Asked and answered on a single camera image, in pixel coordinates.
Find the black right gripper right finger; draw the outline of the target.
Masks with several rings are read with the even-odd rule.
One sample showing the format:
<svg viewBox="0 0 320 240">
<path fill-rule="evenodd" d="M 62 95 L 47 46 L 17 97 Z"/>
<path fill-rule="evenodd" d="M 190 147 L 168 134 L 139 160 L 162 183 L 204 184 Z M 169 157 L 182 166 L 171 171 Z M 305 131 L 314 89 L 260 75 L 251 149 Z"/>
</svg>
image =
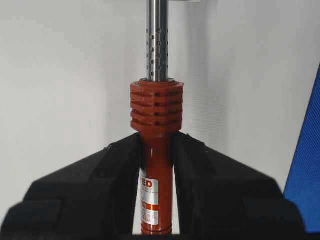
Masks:
<svg viewBox="0 0 320 240">
<path fill-rule="evenodd" d="M 198 239 L 299 238 L 305 226 L 277 182 L 178 133 L 173 158 L 179 228 Z"/>
</svg>

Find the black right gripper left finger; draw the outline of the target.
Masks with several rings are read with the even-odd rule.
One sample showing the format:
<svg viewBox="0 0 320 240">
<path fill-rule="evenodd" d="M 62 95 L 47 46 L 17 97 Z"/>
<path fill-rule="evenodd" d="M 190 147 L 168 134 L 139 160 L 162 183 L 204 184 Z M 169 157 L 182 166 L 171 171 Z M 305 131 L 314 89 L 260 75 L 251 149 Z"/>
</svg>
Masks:
<svg viewBox="0 0 320 240">
<path fill-rule="evenodd" d="M 109 240 L 133 232 L 138 134 L 32 183 L 3 221 L 3 240 Z"/>
</svg>

